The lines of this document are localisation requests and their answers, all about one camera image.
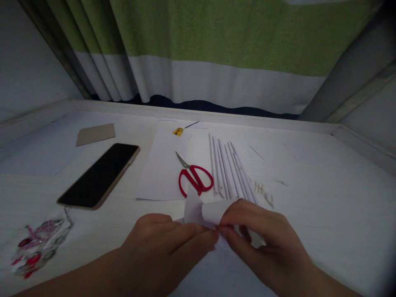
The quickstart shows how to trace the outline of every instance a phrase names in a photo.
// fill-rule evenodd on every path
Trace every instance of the scissors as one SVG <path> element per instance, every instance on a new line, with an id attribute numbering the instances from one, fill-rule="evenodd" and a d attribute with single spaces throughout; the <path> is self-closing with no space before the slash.
<path id="1" fill-rule="evenodd" d="M 187 198 L 187 194 L 183 191 L 183 188 L 181 187 L 181 182 L 180 179 L 182 178 L 182 175 L 185 175 L 187 177 L 187 179 L 190 181 L 190 183 L 192 183 L 192 185 L 194 186 L 194 188 L 198 191 L 198 196 L 201 196 L 202 192 L 206 192 L 209 191 L 212 187 L 213 187 L 213 177 L 210 175 L 210 173 L 199 166 L 196 165 L 188 165 L 186 163 L 186 161 L 183 160 L 183 158 L 178 154 L 178 152 L 176 152 L 177 157 L 179 158 L 180 163 L 183 165 L 183 167 L 185 169 L 182 169 L 179 175 L 179 188 L 181 193 L 183 194 L 183 196 L 185 198 Z M 193 176 L 195 177 L 195 179 L 197 181 L 195 181 L 192 176 L 189 174 L 189 172 L 187 171 L 187 169 L 190 168 Z M 206 175 L 210 178 L 210 186 L 205 187 L 201 181 L 201 179 L 199 178 L 197 172 L 195 171 L 196 169 L 202 170 L 204 173 L 206 173 Z"/>

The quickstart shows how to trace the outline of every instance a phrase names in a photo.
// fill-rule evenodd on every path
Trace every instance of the scissor blade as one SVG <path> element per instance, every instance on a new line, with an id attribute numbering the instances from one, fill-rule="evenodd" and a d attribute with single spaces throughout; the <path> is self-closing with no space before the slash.
<path id="1" fill-rule="evenodd" d="M 182 156 L 180 156 L 178 152 L 176 152 L 176 155 L 177 155 L 177 157 L 179 158 L 179 161 L 180 161 L 180 163 L 183 165 L 184 168 L 190 167 L 190 165 L 188 165 L 188 164 L 186 163 L 186 161 L 183 160 Z"/>

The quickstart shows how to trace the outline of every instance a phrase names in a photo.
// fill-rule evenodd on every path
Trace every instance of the smartphone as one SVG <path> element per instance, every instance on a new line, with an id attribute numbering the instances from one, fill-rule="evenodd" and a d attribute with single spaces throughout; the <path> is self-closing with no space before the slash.
<path id="1" fill-rule="evenodd" d="M 113 144 L 71 187 L 57 200 L 64 206 L 98 209 L 140 152 L 138 146 Z"/>

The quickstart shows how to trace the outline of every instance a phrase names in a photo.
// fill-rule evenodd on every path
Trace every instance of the curtain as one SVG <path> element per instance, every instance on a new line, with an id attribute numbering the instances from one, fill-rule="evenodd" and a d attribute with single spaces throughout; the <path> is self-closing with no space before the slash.
<path id="1" fill-rule="evenodd" d="M 376 11 L 373 0 L 41 0 L 104 101 L 300 114 Z"/>

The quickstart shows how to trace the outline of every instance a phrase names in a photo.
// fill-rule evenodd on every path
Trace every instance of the red scissors handle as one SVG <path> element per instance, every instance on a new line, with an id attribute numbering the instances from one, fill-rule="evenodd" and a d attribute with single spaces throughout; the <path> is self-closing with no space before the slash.
<path id="1" fill-rule="evenodd" d="M 204 173 L 206 173 L 206 175 L 210 179 L 210 186 L 208 186 L 208 187 L 204 186 L 203 182 L 201 181 L 201 179 L 199 178 L 199 176 L 198 176 L 198 174 L 196 172 L 196 169 L 202 170 Z M 191 170 L 191 173 L 193 174 L 193 176 L 195 177 L 195 179 L 197 180 L 198 183 L 192 178 L 192 176 L 190 175 L 190 173 L 186 169 L 183 169 L 180 172 L 180 175 L 179 175 L 179 188 L 180 188 L 180 191 L 181 191 L 181 193 L 183 194 L 183 196 L 185 198 L 187 198 L 187 194 L 183 191 L 183 188 L 181 187 L 182 185 L 181 185 L 181 182 L 180 182 L 180 180 L 182 178 L 182 175 L 185 175 L 187 177 L 187 179 L 190 181 L 190 183 L 194 186 L 194 188 L 198 191 L 198 196 L 201 196 L 202 191 L 206 192 L 206 191 L 210 190 L 213 187 L 213 177 L 210 175 L 210 173 L 206 169 L 204 169 L 202 167 L 199 167 L 199 166 L 196 166 L 196 165 L 191 165 L 190 166 L 190 170 Z"/>

